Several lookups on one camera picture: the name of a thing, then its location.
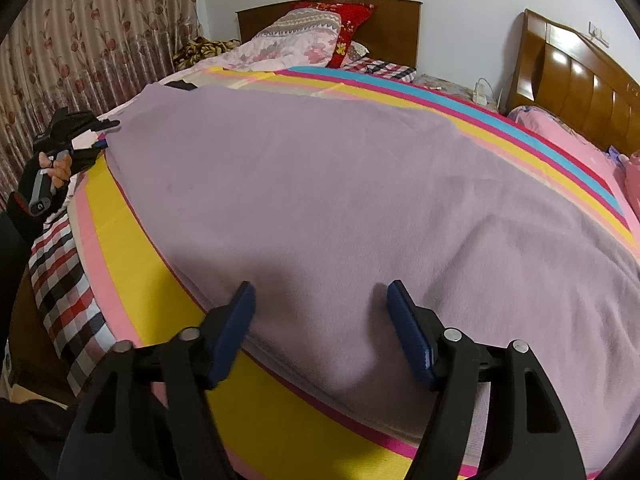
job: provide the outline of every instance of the red pillow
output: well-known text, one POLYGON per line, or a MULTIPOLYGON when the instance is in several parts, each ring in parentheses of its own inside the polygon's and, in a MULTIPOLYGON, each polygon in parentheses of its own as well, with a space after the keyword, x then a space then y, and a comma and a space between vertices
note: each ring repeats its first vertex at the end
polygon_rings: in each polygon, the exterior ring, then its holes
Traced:
POLYGON ((311 7, 317 10, 327 10, 340 14, 342 26, 338 41, 335 44, 334 55, 327 63, 328 68, 340 68, 344 56, 351 46, 351 38, 356 29, 366 22, 373 14, 374 6, 370 4, 323 4, 320 2, 300 2, 294 5, 294 9, 306 9, 311 7))

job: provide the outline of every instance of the black glove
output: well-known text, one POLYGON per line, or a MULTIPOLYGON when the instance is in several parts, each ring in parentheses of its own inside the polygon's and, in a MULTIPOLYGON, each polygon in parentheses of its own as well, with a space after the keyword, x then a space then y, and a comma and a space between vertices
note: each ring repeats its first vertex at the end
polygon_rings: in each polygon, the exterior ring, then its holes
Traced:
MULTIPOLYGON (((14 191, 9 195, 9 200, 6 205, 7 215, 15 229, 20 233, 22 239, 27 243, 33 243, 33 241, 42 234, 42 226, 47 218, 47 214, 39 217, 33 217, 29 214, 29 200, 31 199, 33 184, 35 183, 39 170, 40 162, 38 160, 38 154, 36 154, 31 157, 31 160, 27 162, 27 165, 24 167, 22 178, 18 184, 18 191, 14 191)), ((66 198, 66 190, 67 184, 56 191, 51 200, 51 206, 48 210, 49 214, 62 207, 66 198)))

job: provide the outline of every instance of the metal screw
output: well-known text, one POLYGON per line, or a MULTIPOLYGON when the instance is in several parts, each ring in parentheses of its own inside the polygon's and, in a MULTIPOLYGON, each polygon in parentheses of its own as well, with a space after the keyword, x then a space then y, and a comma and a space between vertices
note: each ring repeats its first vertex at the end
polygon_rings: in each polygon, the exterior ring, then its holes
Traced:
POLYGON ((458 330, 457 328, 447 328, 444 331, 444 337, 449 341, 460 341, 462 339, 462 332, 460 332, 460 330, 458 330))
POLYGON ((526 354, 529 351, 529 345, 520 339, 516 339, 513 342, 513 349, 521 354, 526 354))
POLYGON ((117 352, 118 354, 124 354, 133 348, 133 343, 128 339, 123 339, 122 341, 117 341, 111 347, 111 350, 117 352))
POLYGON ((180 339, 183 341, 193 341, 200 337, 200 330, 194 326, 190 326, 189 328, 185 328, 182 332, 180 332, 180 339))

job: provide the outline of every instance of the floral curtain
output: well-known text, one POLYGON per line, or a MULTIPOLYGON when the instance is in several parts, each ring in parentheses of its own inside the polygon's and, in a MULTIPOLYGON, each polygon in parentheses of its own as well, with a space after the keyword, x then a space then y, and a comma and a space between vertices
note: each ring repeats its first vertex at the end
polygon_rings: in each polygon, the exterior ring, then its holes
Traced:
POLYGON ((0 208, 57 108, 131 99, 198 27, 196 0, 29 0, 0 44, 0 208))

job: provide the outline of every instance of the brown wooden headboard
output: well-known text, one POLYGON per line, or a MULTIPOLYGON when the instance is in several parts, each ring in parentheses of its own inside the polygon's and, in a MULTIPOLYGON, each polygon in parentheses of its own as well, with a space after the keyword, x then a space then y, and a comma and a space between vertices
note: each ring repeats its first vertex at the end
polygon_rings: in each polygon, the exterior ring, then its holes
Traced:
MULTIPOLYGON (((300 2, 361 3, 376 6, 353 39, 369 51, 369 57, 415 67, 418 57, 421 2, 413 0, 299 0, 300 2)), ((238 23, 243 43, 292 9, 297 1, 240 10, 238 23)))
POLYGON ((601 150, 640 150, 640 86, 587 36, 527 9, 508 110, 537 105, 601 150))

